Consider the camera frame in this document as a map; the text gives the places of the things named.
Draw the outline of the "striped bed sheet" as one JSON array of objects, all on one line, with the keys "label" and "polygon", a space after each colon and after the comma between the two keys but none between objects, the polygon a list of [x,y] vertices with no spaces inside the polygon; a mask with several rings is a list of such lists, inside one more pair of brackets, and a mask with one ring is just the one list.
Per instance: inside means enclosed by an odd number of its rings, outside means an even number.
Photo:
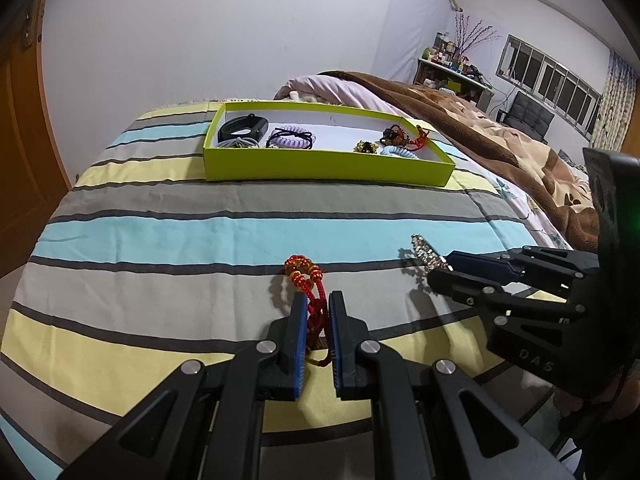
[{"label": "striped bed sheet", "polygon": [[24,267],[1,344],[1,441],[53,479],[188,359],[230,359],[288,313],[284,260],[305,255],[352,315],[406,358],[450,359],[531,424],[550,388],[486,348],[480,319],[430,295],[410,262],[438,252],[560,247],[532,200],[449,140],[441,188],[334,182],[209,183],[215,105],[157,110],[79,178]]}]

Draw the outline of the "metal door latch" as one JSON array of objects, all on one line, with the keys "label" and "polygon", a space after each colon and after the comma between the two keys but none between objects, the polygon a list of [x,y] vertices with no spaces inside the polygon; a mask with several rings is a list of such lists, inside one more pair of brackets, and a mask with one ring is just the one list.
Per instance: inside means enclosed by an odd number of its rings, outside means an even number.
[{"label": "metal door latch", "polygon": [[38,2],[32,0],[24,11],[23,21],[21,24],[21,48],[23,50],[30,49],[39,37],[38,22],[40,18],[40,10]]}]

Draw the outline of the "black padded chair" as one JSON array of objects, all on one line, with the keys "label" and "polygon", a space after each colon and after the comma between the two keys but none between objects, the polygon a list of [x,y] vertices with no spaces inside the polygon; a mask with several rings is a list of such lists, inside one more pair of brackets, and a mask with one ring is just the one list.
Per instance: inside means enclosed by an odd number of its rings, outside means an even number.
[{"label": "black padded chair", "polygon": [[510,110],[499,110],[497,122],[525,133],[531,139],[546,143],[546,135],[554,118],[547,107],[523,92],[515,96]]}]

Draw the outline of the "orange wooden door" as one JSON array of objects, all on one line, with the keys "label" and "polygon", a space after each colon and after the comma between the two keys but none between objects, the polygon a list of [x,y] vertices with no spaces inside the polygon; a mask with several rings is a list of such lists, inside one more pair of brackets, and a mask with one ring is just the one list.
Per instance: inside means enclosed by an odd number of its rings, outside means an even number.
[{"label": "orange wooden door", "polygon": [[43,87],[42,28],[47,0],[40,10],[39,37],[21,48],[26,6],[1,37],[1,274],[25,264],[38,236],[70,190],[54,140]]}]

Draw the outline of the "barred window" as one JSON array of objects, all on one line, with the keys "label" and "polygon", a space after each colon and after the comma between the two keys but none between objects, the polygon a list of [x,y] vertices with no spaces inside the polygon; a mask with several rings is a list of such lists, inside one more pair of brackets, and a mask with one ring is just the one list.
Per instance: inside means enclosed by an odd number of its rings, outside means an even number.
[{"label": "barred window", "polygon": [[559,113],[584,136],[591,136],[601,95],[554,58],[509,35],[497,76]]}]

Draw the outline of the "gold black flower clip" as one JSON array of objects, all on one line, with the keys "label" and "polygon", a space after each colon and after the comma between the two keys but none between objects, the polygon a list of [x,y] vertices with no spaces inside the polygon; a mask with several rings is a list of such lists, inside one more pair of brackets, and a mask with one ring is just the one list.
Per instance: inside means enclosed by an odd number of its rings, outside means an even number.
[{"label": "gold black flower clip", "polygon": [[360,140],[354,147],[354,151],[361,154],[376,154],[378,152],[378,144]]}]

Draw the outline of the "lime green shallow box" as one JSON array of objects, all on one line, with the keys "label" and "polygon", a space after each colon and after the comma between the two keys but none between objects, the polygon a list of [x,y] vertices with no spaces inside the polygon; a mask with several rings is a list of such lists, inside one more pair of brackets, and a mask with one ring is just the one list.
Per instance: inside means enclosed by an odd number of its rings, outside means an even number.
[{"label": "lime green shallow box", "polygon": [[[268,131],[255,145],[218,144],[228,120],[248,114],[265,117]],[[227,101],[219,104],[203,144],[209,181],[337,180],[414,186],[444,186],[454,162],[430,138],[406,156],[384,151],[383,131],[401,128],[414,138],[416,126],[397,115],[341,105],[295,101]],[[378,144],[376,154],[354,151],[360,141]]]}]

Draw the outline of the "floral curtain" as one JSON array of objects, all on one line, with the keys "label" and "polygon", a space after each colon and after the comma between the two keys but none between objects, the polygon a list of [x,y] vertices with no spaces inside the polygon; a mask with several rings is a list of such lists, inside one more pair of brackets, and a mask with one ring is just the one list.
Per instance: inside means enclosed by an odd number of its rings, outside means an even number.
[{"label": "floral curtain", "polygon": [[613,152],[622,150],[634,111],[638,81],[636,70],[611,50],[608,76],[590,140],[592,148]]}]

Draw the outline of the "purple flower branches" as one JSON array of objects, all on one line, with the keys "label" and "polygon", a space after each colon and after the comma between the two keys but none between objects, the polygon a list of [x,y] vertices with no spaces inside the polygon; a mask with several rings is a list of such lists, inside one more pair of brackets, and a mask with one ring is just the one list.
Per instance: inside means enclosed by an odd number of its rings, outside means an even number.
[{"label": "purple flower branches", "polygon": [[463,58],[468,56],[469,50],[501,38],[494,25],[483,20],[471,22],[471,17],[464,12],[457,12],[454,16],[454,56]]}]

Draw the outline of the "black fitness band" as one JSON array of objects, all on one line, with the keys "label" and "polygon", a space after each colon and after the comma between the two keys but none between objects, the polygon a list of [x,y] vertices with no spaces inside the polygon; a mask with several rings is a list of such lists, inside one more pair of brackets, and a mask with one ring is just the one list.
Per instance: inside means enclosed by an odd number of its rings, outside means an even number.
[{"label": "black fitness band", "polygon": [[225,122],[218,130],[218,144],[232,141],[247,141],[257,145],[268,131],[269,122],[265,117],[248,114]]}]

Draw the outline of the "cluttered wall shelf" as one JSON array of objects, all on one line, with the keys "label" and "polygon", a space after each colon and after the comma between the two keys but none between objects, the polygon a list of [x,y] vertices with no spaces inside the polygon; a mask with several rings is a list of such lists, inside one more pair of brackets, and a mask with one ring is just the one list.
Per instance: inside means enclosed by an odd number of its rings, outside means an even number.
[{"label": "cluttered wall shelf", "polygon": [[434,44],[418,58],[413,83],[453,93],[483,112],[495,94],[490,82],[465,55],[459,54],[446,32],[438,32]]}]

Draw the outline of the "brown patterned blanket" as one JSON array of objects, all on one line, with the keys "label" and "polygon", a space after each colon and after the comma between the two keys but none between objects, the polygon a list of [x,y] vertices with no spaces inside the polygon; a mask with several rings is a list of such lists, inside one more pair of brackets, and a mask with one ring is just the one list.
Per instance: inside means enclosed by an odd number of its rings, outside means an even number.
[{"label": "brown patterned blanket", "polygon": [[549,145],[499,125],[452,94],[357,72],[327,74],[361,84],[411,117],[428,122],[474,162],[526,192],[570,246],[584,252],[598,250],[599,219],[589,183],[576,177]]}]

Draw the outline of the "red beaded charm ornament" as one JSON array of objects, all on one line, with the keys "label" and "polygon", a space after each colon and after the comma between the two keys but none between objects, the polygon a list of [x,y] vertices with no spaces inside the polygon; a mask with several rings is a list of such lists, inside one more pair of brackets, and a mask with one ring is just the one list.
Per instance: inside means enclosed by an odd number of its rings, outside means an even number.
[{"label": "red beaded charm ornament", "polygon": [[380,143],[383,146],[394,146],[395,148],[404,148],[409,152],[422,150],[427,144],[428,133],[420,126],[416,127],[418,135],[414,138],[406,133],[400,125],[392,125],[386,128],[380,137]]}]

